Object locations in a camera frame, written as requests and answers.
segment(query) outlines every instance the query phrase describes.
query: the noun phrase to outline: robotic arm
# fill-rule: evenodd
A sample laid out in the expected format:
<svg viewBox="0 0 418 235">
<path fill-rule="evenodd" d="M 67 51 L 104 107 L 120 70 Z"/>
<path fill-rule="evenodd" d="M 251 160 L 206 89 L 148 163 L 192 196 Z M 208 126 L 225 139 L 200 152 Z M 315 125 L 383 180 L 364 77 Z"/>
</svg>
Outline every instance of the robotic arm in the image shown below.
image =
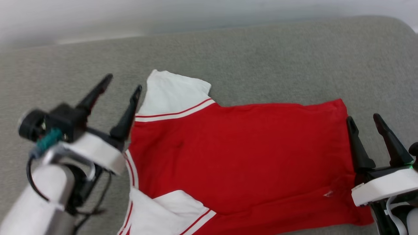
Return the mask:
<svg viewBox="0 0 418 235">
<path fill-rule="evenodd" d="M 381 235 L 418 234 L 418 142 L 409 152 L 390 130 L 382 117 L 373 115 L 377 130 L 385 140 L 390 166 L 376 168 L 359 139 L 359 130 L 352 117 L 347 118 L 351 153 L 356 172 L 352 198 L 356 206 L 370 205 Z M 394 208 L 392 204 L 404 202 Z"/>
<path fill-rule="evenodd" d="M 17 199 L 0 227 L 1 235 L 70 235 L 95 214 L 110 184 L 112 174 L 125 169 L 122 151 L 134 120 L 142 87 L 134 91 L 128 108 L 109 134 L 87 127 L 87 118 L 105 92 L 113 76 L 108 74 L 75 107 L 60 104 L 49 113 L 32 110 L 22 118 L 19 135 L 36 142 L 29 153 L 29 185 Z M 32 174 L 32 161 L 44 156 Z M 86 174 L 69 158 L 89 168 Z M 80 212 L 98 179 L 109 174 L 108 183 L 97 206 L 91 212 Z M 76 224 L 78 216 L 84 218 Z"/>
</svg>

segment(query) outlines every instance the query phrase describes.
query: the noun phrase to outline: red shirt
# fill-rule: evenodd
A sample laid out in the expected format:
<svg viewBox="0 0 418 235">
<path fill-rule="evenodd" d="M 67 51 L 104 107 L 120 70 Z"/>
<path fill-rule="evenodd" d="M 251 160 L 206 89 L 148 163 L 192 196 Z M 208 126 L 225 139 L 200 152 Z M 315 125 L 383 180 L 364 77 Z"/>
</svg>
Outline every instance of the red shirt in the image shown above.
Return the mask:
<svg viewBox="0 0 418 235">
<path fill-rule="evenodd" d="M 351 199 L 355 173 L 342 100 L 222 107 L 199 79 L 154 71 L 147 84 L 127 153 L 132 190 L 157 201 L 181 190 L 202 204 L 184 229 L 167 234 L 270 235 L 373 222 L 370 209 Z M 153 113 L 159 105 L 171 108 Z M 127 227 L 141 223 L 135 215 Z M 158 220 L 155 226 L 164 226 Z"/>
</svg>

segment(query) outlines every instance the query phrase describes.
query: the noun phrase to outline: folded shirt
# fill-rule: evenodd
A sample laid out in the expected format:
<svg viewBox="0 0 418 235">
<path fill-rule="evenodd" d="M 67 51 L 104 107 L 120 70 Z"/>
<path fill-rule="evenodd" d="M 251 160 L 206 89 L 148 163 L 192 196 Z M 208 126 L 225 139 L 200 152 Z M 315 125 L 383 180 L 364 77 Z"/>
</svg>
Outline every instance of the folded shirt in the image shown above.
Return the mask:
<svg viewBox="0 0 418 235">
<path fill-rule="evenodd" d="M 351 198 L 342 100 L 222 107 L 200 79 L 154 70 L 125 152 L 118 235 L 271 235 L 373 222 Z"/>
</svg>

